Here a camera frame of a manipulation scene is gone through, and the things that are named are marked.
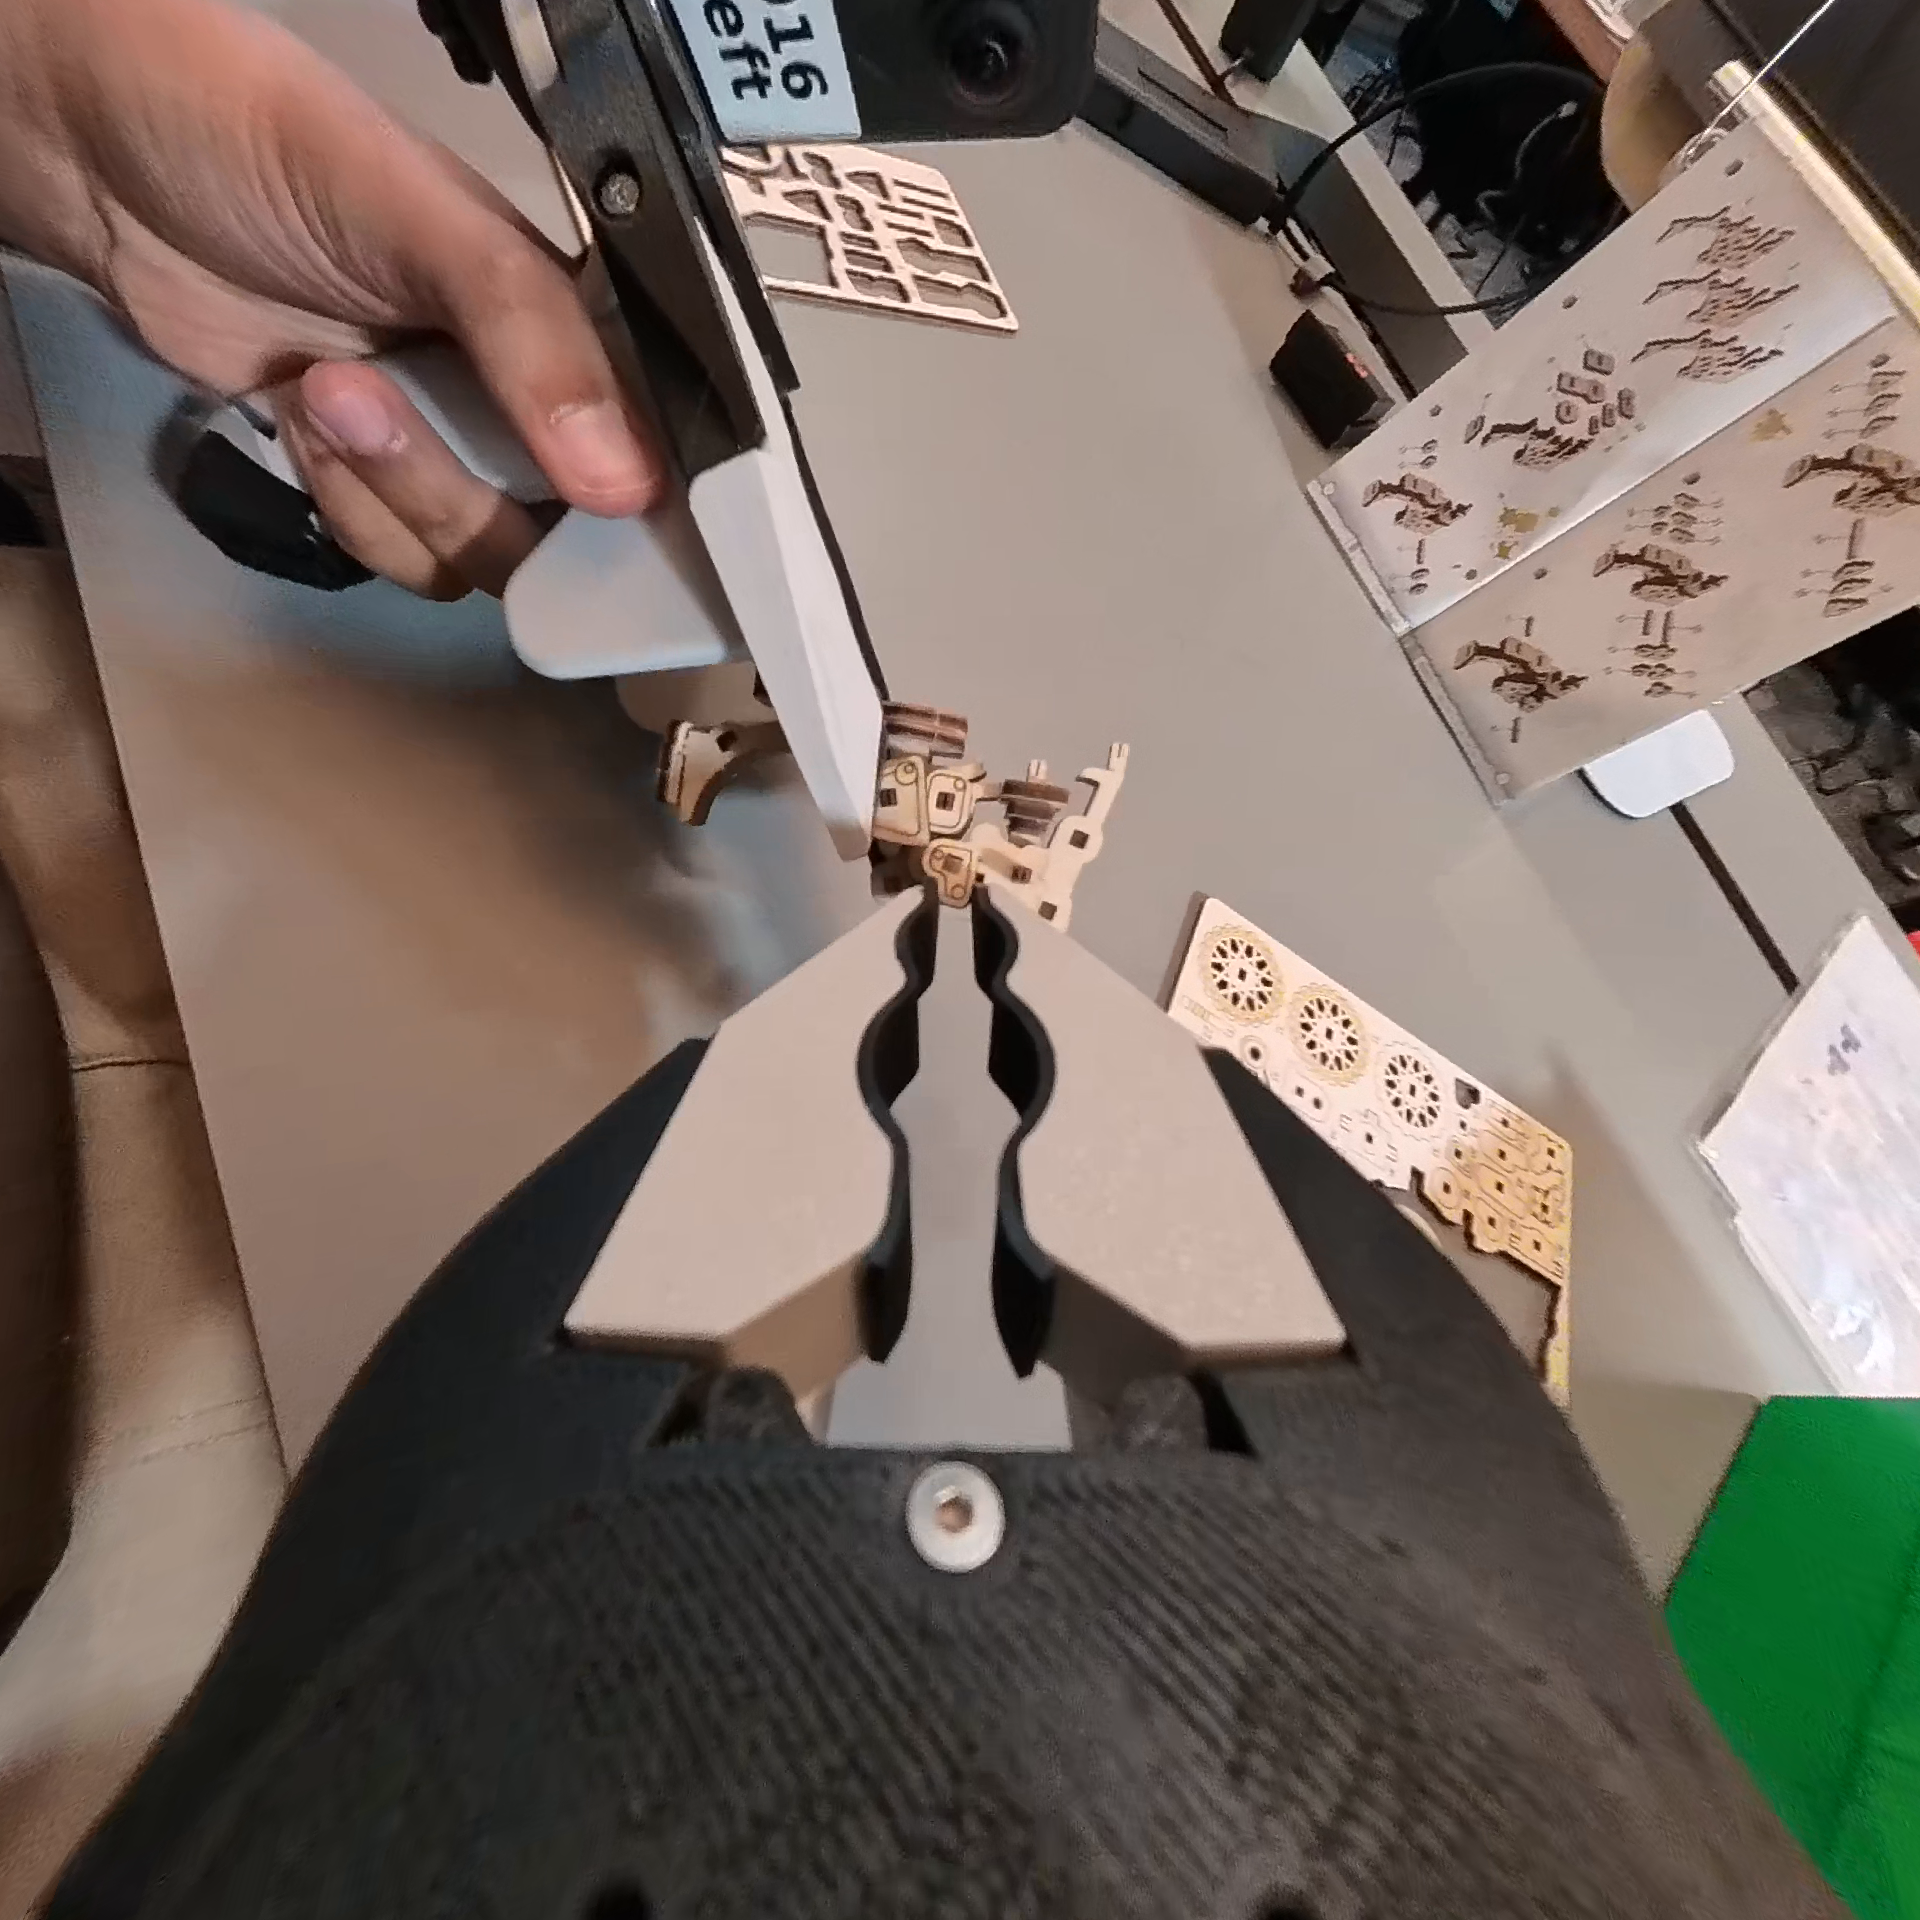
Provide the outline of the wooden puzzle sheet with gears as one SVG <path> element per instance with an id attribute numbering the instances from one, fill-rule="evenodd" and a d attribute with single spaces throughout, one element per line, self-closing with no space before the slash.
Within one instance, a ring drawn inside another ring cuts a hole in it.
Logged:
<path id="1" fill-rule="evenodd" d="M 1570 1408 L 1570 1145 L 1213 895 L 1188 896 L 1160 1013 L 1237 1058 L 1443 1254 L 1542 1293 L 1526 1361 Z"/>

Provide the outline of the clear plastic sleeve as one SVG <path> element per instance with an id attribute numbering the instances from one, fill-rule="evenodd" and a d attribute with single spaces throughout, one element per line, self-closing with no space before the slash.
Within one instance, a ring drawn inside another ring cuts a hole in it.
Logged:
<path id="1" fill-rule="evenodd" d="M 1843 1400 L 1920 1400 L 1920 990 L 1850 917 L 1698 1138 Z"/>

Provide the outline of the black box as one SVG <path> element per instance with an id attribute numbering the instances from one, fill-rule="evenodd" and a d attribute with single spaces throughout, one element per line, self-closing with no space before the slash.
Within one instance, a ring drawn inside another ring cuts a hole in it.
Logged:
<path id="1" fill-rule="evenodd" d="M 1318 154 L 1308 127 L 1221 102 L 1104 16 L 1078 125 L 1242 229 L 1262 222 Z"/>

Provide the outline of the green plastic bin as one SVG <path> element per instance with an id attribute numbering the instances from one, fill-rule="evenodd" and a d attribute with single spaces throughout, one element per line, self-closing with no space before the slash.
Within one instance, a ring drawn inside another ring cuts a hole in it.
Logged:
<path id="1" fill-rule="evenodd" d="M 1920 1913 L 1920 1401 L 1770 1400 L 1670 1590 L 1726 1739 L 1864 1920 Z"/>

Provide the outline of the person's left hand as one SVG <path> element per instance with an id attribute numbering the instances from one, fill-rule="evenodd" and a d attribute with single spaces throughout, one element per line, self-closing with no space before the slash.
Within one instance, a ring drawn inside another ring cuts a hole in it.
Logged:
<path id="1" fill-rule="evenodd" d="M 566 256 L 454 154 L 238 4 L 0 4 L 0 229 L 184 379 L 276 409 L 325 533 L 428 600 L 503 594 L 539 524 L 371 361 L 466 355 L 551 492 L 648 515 L 666 464 Z"/>

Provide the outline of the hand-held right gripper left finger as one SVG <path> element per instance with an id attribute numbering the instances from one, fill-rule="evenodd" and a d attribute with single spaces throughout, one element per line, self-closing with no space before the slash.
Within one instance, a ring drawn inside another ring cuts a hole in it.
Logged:
<path id="1" fill-rule="evenodd" d="M 886 896 L 703 1048 L 563 1328 L 582 1350 L 837 1379 L 911 1314 L 911 1152 L 935 896 Z"/>

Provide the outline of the small wooden model figure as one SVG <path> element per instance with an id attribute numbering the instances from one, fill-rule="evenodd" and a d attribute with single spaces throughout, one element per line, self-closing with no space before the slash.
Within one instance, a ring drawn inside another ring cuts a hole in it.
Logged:
<path id="1" fill-rule="evenodd" d="M 967 742 L 958 711 L 879 706 L 868 896 L 932 886 L 935 905 L 967 911 L 981 886 L 1002 886 L 1045 926 L 1071 926 L 1071 895 L 1104 849 L 1128 749 L 1118 742 L 1104 762 L 1078 767 L 1078 804 L 1071 786 L 1051 781 L 1045 758 L 1002 781 Z"/>

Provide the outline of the small black device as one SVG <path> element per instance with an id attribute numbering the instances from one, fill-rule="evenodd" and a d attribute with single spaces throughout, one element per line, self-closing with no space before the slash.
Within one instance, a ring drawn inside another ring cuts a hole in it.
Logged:
<path id="1" fill-rule="evenodd" d="M 1363 441 L 1404 403 L 1380 368 L 1308 308 L 1270 355 L 1270 379 L 1328 452 Z"/>

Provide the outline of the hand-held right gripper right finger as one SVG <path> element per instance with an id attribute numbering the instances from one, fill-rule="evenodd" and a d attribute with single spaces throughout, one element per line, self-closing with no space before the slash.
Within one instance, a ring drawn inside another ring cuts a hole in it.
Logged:
<path id="1" fill-rule="evenodd" d="M 1311 1365 L 1350 1328 L 1203 1046 L 1023 911 L 970 896 L 994 1169 L 994 1328 L 1016 1373 L 1134 1384 Z"/>

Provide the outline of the loose wooden puzzle piece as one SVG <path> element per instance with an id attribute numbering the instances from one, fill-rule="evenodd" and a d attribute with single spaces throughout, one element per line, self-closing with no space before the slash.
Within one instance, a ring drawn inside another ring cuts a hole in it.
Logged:
<path id="1" fill-rule="evenodd" d="M 677 825 L 705 825 L 716 793 L 729 781 L 741 781 L 741 767 L 764 762 L 764 758 L 784 758 L 784 728 L 777 720 L 758 726 L 688 726 L 673 720 L 662 728 L 662 751 L 655 751 L 655 804 L 677 822 Z"/>

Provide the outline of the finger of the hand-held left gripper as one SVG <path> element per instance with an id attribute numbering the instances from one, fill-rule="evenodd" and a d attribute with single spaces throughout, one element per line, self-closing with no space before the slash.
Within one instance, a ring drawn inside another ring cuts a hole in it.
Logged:
<path id="1" fill-rule="evenodd" d="M 770 429 L 683 492 L 798 775 L 851 865 L 874 839 L 879 690 L 794 433 Z"/>

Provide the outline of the folded instruction leaflet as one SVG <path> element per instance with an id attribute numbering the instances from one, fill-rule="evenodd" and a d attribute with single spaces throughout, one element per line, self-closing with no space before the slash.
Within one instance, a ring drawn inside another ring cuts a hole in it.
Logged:
<path id="1" fill-rule="evenodd" d="M 1496 804 L 1917 610 L 1908 294 L 1743 125 L 1308 485 Z"/>

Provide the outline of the beige round object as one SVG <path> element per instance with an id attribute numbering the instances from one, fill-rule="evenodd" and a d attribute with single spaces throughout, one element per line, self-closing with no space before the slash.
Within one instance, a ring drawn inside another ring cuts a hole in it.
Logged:
<path id="1" fill-rule="evenodd" d="M 1645 16 L 1598 102 L 1598 171 L 1629 214 L 1703 158 L 1720 104 L 1712 38 Z"/>

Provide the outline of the person's olive pants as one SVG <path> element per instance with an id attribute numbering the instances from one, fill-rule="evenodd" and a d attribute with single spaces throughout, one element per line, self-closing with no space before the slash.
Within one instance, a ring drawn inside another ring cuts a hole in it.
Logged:
<path id="1" fill-rule="evenodd" d="M 79 582 L 0 575 L 7 875 L 49 970 L 79 1152 L 79 1570 L 88 1682 L 193 1689 L 286 1494 Z"/>

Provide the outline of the wooden puzzle sheet with cutouts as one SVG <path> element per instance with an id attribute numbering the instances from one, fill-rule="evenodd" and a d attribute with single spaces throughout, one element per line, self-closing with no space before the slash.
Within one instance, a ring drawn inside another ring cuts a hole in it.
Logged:
<path id="1" fill-rule="evenodd" d="M 935 171 L 844 138 L 723 145 L 723 187 L 764 294 L 1016 333 L 1016 308 Z"/>

